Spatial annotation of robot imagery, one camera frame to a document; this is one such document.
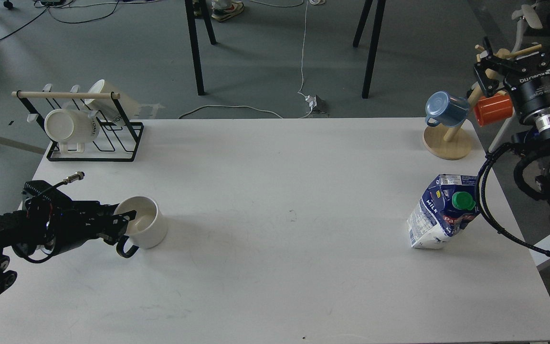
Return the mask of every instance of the dish rack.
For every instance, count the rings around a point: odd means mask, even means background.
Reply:
[[[120,113],[124,121],[124,126],[117,126],[109,122],[103,113],[96,112],[96,121],[101,130],[92,145],[87,144],[84,152],[78,153],[69,150],[63,153],[59,149],[59,143],[51,139],[50,147],[46,153],[48,161],[134,161],[139,148],[142,134],[144,133],[144,124],[142,122],[131,122],[128,119],[122,105],[120,104],[120,94],[108,93],[81,93],[77,92],[79,86],[72,87],[71,92],[51,92],[52,84],[47,84],[41,92],[16,91],[12,95],[17,97],[24,107],[29,111],[28,121],[36,122],[40,128],[44,129],[44,117],[37,111],[29,98],[43,98],[48,102],[51,109],[74,108],[78,110],[92,110],[86,105],[86,99],[111,99],[114,106]],[[68,102],[61,106],[57,99],[68,99]]]

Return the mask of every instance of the round wooden base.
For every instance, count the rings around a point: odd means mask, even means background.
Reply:
[[[449,128],[440,125],[436,127],[426,127],[423,131],[423,144],[430,151],[441,159],[458,160],[467,156],[471,150],[471,139],[464,131],[460,129],[450,142],[445,142],[443,137]]]

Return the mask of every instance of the black table leg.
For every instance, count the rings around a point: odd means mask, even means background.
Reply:
[[[203,72],[201,71],[201,57],[199,56],[199,41],[197,40],[197,27],[194,24],[194,10],[192,0],[184,0],[186,5],[186,19],[188,20],[188,34],[190,35],[190,49],[192,50],[192,62],[194,63],[194,78],[197,81],[197,93],[205,95],[203,86]]]
[[[369,17],[370,7],[373,5],[373,0],[365,0],[364,7],[362,7],[362,13],[360,14],[360,21],[358,22],[358,28],[356,29],[356,35],[353,37],[353,47],[357,48],[360,44],[360,37],[362,37],[362,31],[364,31],[364,25],[366,19]]]
[[[366,62],[366,74],[364,74],[364,86],[362,87],[362,98],[369,97],[370,82],[373,79],[373,69],[375,68],[375,57],[377,56],[377,45],[381,34],[381,24],[383,22],[383,13],[386,8],[386,0],[377,0],[377,9],[375,11],[375,23],[373,24],[373,35],[370,38],[369,60]]]
[[[216,45],[218,42],[216,42],[216,35],[213,34],[212,16],[209,15],[206,0],[199,0],[199,6],[201,7],[201,13],[203,14],[203,21],[205,21],[207,35],[209,35],[209,42],[212,45]]]

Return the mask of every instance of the shoe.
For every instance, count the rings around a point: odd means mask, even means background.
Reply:
[[[192,10],[194,11],[195,18],[203,17],[203,13],[201,13],[201,6],[199,5],[199,0],[192,0]]]
[[[231,6],[227,9],[213,9],[212,18],[219,22],[223,22],[225,20],[231,19],[232,17],[235,17],[235,15],[241,13],[243,9],[243,2],[233,1],[231,3]]]

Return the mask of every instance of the gray concrete floor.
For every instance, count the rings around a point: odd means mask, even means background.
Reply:
[[[74,5],[96,2],[76,0]],[[300,1],[269,2],[291,5]],[[32,3],[14,0],[15,9],[8,11],[0,1],[0,37],[39,15],[42,9],[33,8]],[[48,138],[37,125],[26,122],[27,111],[11,97],[11,91],[40,91],[46,83],[54,84],[53,91],[68,91],[76,84],[80,91],[87,91],[101,78],[142,104],[160,104],[164,108],[156,118],[175,119],[196,107],[216,104],[250,105],[285,118],[302,117],[308,107],[296,92],[301,86],[305,13],[302,92],[317,94],[328,104],[327,114],[314,117],[422,117],[425,101],[435,91],[465,95],[475,81],[474,45],[486,33],[495,48],[512,47],[515,22],[510,14],[527,1],[388,2],[369,99],[360,98],[360,92],[372,14],[360,47],[351,46],[363,3],[328,0],[323,6],[275,8],[246,0],[240,16],[213,22],[216,46],[209,44],[203,22],[196,21],[205,96],[196,93],[181,0],[121,4],[111,17],[85,24],[63,24],[45,13],[0,42],[0,135],[46,147]],[[107,15],[113,6],[52,9],[52,15],[82,21]],[[541,2],[541,16],[548,11],[550,1]],[[35,105],[47,113],[47,103]],[[271,116],[251,109],[208,108],[188,117]],[[476,126],[476,130],[486,148],[498,125]],[[515,125],[510,133],[521,130]],[[0,146],[0,214],[17,208],[22,185],[32,178],[40,159],[37,154]],[[526,240],[535,243],[550,232],[550,209],[514,185],[511,172],[517,160],[504,157],[496,172]],[[550,268],[542,276],[550,292]]]

